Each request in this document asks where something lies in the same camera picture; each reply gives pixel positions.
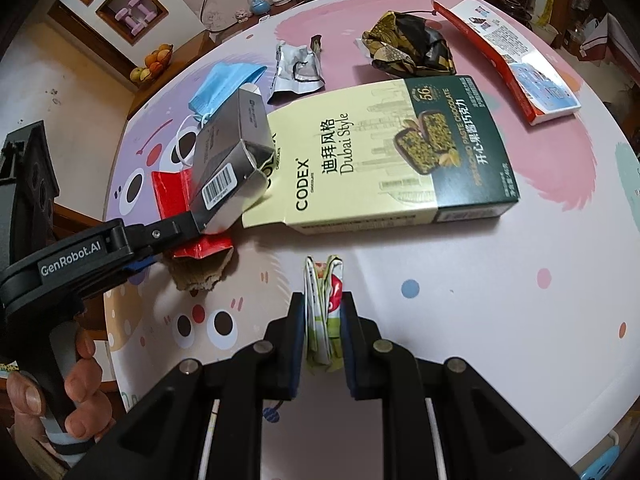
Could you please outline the red paper box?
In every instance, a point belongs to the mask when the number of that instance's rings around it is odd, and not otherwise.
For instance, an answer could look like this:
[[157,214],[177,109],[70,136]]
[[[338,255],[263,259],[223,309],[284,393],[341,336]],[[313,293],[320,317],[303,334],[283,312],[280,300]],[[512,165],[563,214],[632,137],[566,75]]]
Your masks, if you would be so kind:
[[[152,187],[160,218],[167,219],[189,210],[191,177],[191,168],[178,172],[152,172]],[[197,240],[172,250],[169,255],[183,261],[204,260],[213,256],[230,256],[232,250],[231,234],[226,231],[216,235],[203,234]]]

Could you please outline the green white carton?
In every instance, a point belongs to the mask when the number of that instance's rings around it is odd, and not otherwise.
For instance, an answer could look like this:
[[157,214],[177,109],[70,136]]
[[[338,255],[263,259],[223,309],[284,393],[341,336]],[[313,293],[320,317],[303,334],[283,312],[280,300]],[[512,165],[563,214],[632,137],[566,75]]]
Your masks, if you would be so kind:
[[343,260],[330,255],[325,263],[307,257],[304,265],[305,356],[311,370],[335,372],[343,367],[341,304]]

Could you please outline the grey barcode carton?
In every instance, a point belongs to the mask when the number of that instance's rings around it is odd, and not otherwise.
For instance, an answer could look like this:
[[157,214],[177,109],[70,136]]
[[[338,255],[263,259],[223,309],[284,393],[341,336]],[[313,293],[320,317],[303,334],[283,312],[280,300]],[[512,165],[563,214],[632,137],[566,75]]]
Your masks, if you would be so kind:
[[242,84],[196,140],[189,209],[202,233],[228,230],[260,200],[275,151],[262,94],[256,84]]

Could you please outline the blue face mask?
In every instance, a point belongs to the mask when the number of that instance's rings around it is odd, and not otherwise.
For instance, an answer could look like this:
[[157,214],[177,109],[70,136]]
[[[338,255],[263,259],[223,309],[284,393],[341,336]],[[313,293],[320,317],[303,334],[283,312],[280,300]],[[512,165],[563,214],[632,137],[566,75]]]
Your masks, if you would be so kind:
[[256,84],[267,66],[253,63],[218,63],[205,77],[189,101],[189,110],[201,126],[243,84]]

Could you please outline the silver foil wrapper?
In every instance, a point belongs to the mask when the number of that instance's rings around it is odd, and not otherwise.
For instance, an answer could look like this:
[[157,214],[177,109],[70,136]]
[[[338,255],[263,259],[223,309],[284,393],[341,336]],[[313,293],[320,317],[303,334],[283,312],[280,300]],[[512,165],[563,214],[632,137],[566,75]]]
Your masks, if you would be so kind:
[[303,46],[292,46],[283,40],[278,42],[269,104],[280,104],[285,99],[326,88],[321,66],[321,40],[321,35],[314,35],[310,44]]

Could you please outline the black gold wrapper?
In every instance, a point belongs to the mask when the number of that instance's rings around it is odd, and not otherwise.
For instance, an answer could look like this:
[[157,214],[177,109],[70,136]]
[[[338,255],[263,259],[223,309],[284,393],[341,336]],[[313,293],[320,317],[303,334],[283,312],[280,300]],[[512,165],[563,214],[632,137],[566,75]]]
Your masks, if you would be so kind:
[[457,73],[444,36],[412,14],[386,12],[362,33],[361,42],[375,68],[400,78]]

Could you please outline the torn brown cardboard piece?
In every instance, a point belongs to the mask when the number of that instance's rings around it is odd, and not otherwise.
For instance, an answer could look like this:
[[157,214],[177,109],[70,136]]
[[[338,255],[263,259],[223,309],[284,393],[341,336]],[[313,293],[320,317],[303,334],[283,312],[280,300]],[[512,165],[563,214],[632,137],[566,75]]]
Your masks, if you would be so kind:
[[165,257],[164,263],[178,290],[207,292],[224,277],[224,269],[230,263],[233,254],[234,249],[231,248],[203,259]]

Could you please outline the fruit bowl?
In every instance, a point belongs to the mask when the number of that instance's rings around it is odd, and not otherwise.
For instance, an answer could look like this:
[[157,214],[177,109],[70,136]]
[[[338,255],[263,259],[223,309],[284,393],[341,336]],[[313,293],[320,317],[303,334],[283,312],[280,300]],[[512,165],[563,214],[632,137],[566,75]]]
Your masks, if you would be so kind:
[[148,54],[141,66],[135,67],[129,74],[129,80],[137,86],[148,84],[169,66],[174,52],[172,44],[161,44],[157,49]]

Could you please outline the yellow green chocolate box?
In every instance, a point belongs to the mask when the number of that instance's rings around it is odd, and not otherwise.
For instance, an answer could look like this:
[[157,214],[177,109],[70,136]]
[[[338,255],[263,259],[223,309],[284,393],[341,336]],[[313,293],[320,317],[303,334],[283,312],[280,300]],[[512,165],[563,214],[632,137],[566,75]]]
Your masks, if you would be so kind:
[[268,116],[270,185],[244,228],[303,234],[497,218],[520,199],[497,125],[469,76],[323,92]]

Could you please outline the pink dumbbells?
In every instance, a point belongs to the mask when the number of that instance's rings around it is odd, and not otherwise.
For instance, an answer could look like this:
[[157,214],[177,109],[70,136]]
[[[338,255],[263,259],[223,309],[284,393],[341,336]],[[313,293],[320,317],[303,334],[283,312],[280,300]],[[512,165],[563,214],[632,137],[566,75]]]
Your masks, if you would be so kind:
[[138,36],[157,17],[157,12],[148,8],[143,0],[129,0],[124,8],[115,14],[115,20],[124,23],[132,36]]

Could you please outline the blue teapot ornament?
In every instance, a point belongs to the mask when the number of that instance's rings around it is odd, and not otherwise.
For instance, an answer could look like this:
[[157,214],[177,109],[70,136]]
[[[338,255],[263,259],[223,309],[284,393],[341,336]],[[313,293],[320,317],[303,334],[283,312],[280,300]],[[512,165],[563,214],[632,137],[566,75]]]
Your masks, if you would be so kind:
[[270,3],[267,0],[248,0],[250,4],[250,12],[257,16],[263,16],[269,13]]

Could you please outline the blue plastic stool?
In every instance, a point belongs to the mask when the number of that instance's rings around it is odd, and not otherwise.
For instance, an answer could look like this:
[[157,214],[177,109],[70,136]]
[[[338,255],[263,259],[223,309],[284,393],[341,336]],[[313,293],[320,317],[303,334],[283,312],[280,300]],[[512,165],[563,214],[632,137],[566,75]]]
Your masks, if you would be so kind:
[[611,471],[618,456],[620,456],[620,447],[611,446],[580,474],[580,480],[603,480]]

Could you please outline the red white flat box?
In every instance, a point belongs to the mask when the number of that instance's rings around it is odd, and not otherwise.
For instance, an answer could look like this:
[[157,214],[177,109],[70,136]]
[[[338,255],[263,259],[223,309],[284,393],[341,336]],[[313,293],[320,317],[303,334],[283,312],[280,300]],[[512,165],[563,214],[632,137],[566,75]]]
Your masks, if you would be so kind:
[[529,125],[550,122],[580,110],[574,92],[552,64],[489,4],[463,0],[447,8],[435,1],[433,9],[491,62]]

